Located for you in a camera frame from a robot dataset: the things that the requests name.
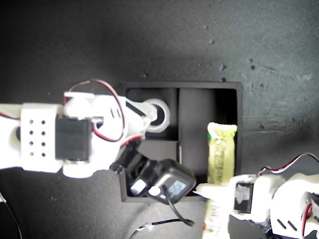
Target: black cable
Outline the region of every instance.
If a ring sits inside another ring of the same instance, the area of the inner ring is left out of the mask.
[[[14,222],[15,222],[15,224],[16,224],[16,227],[18,228],[18,231],[19,231],[20,239],[22,239],[21,229],[20,229],[20,227],[19,227],[19,224],[18,224],[18,222],[17,222],[17,220],[16,220],[14,214],[12,213],[12,211],[11,211],[10,207],[8,206],[8,204],[7,204],[6,202],[3,202],[3,203],[6,205],[6,207],[8,208],[8,210],[9,210],[11,216],[13,217]]]
[[[181,220],[181,222],[185,223],[186,225],[188,226],[193,226],[195,223],[194,221],[192,220],[189,220],[189,219],[185,219],[182,217],[182,215],[178,212],[178,210],[175,208],[175,206],[173,205],[173,203],[171,202],[170,200],[170,196],[169,196],[169,193],[168,193],[168,190],[167,190],[167,187],[165,185],[162,186],[162,189],[164,191],[164,195],[166,196],[167,198],[167,201],[168,201],[168,204],[170,206],[170,208],[173,210],[173,212],[176,214],[176,216]]]
[[[179,212],[177,211],[177,209],[175,208],[175,206],[173,205],[173,203],[170,200],[167,187],[165,185],[163,185],[162,189],[163,189],[164,195],[167,198],[167,201],[168,201],[168,204],[169,204],[170,208],[176,214],[178,219],[170,219],[170,220],[159,221],[159,222],[155,222],[155,223],[151,223],[151,224],[144,224],[144,225],[140,226],[139,228],[137,228],[135,230],[135,232],[133,232],[133,234],[130,236],[130,239],[133,239],[139,231],[144,230],[145,228],[150,227],[150,226],[156,226],[156,225],[160,225],[160,224],[173,223],[173,222],[183,222],[183,223],[185,223],[186,225],[188,225],[190,227],[195,224],[194,221],[189,220],[189,219],[185,219],[185,218],[183,218],[181,216],[181,214],[179,214]]]
[[[133,234],[130,236],[130,239],[133,239],[139,231],[144,230],[145,228],[147,228],[151,225],[156,226],[156,225],[160,225],[160,224],[173,223],[173,222],[181,222],[181,220],[180,219],[170,219],[170,220],[159,221],[159,222],[155,222],[155,223],[151,223],[151,224],[144,224],[144,225],[140,226],[135,232],[133,232]]]

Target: ventilation holes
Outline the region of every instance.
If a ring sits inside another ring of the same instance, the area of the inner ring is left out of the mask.
[[[284,229],[287,229],[287,227],[286,227],[279,219],[277,219],[277,221],[279,222],[279,224],[280,224]]]
[[[288,224],[289,224],[295,231],[297,231],[297,228],[294,226],[294,224],[292,224],[290,221],[288,221]]]
[[[110,108],[110,110],[111,110],[111,115],[112,115],[112,117],[115,118],[115,117],[114,117],[114,114],[113,114],[112,108]]]

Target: yellow wrapper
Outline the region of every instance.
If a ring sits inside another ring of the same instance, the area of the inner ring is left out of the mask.
[[[211,184],[227,184],[234,176],[236,125],[209,123],[208,179]]]
[[[216,185],[228,184],[234,176],[236,125],[209,123],[208,127],[208,178]],[[206,224],[202,239],[230,239],[227,208],[211,199],[207,200]]]

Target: black power adapter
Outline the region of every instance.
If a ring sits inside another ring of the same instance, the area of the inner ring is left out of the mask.
[[[138,152],[140,144],[141,140],[134,140],[124,146],[110,169],[118,174],[125,171],[134,196],[168,204],[169,195],[170,201],[177,203],[196,185],[194,174],[172,159],[156,161],[145,157]]]

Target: black tray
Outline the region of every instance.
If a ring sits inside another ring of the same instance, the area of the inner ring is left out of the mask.
[[[236,124],[235,174],[242,158],[242,85],[216,82],[124,82],[124,95],[137,102],[165,101],[171,112],[169,127],[160,134],[147,133],[140,151],[155,160],[171,158],[191,169],[197,184],[207,181],[207,125]],[[125,174],[120,175],[122,202],[156,202],[132,197]],[[200,201],[190,192],[181,201]]]

